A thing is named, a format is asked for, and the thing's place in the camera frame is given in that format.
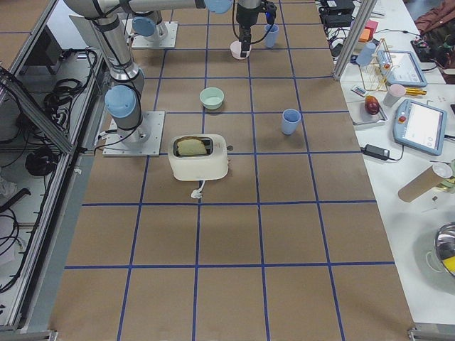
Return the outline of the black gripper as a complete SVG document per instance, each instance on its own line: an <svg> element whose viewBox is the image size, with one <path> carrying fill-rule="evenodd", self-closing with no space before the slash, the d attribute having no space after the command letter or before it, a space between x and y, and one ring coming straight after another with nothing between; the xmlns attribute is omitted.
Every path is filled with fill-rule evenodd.
<svg viewBox="0 0 455 341"><path fill-rule="evenodd" d="M238 0L235 11L235 20L239 25L239 41L242 50L248 51L251 45L251 27L257 23L259 12L262 9L261 0Z"/></svg>

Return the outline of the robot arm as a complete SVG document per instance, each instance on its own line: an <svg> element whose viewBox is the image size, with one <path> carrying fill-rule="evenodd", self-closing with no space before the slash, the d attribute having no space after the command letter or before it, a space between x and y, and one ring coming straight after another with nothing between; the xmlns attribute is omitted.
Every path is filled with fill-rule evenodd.
<svg viewBox="0 0 455 341"><path fill-rule="evenodd" d="M105 104L117 125L119 140L137 144L149 138L150 129L143 122L141 91L144 73L134 62L119 15L148 17L152 10L135 9L131 1L66 1L76 13L76 27L90 47L99 48L109 68L112 86Z"/></svg>
<svg viewBox="0 0 455 341"><path fill-rule="evenodd" d="M267 13L267 1L66 1L66 5L87 20L98 23L117 12L145 16L151 12L176 9L207 9L222 14L229 9L236 10L235 18L239 25L237 39L241 43L240 56L245 57L252 41L251 27L257 23L260 13Z"/></svg>

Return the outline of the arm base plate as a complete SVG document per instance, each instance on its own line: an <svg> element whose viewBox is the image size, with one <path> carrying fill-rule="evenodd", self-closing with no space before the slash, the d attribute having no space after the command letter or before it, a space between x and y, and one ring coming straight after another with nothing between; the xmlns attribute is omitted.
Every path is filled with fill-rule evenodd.
<svg viewBox="0 0 455 341"><path fill-rule="evenodd" d="M177 21L163 21L152 36L136 35L132 41L132 48L136 50L175 48L177 31Z"/></svg>
<svg viewBox="0 0 455 341"><path fill-rule="evenodd" d="M120 130L119 134L109 134L102 155L105 157L158 156L164 128L164 111L142 112L142 123L127 139L129 133Z"/></svg>

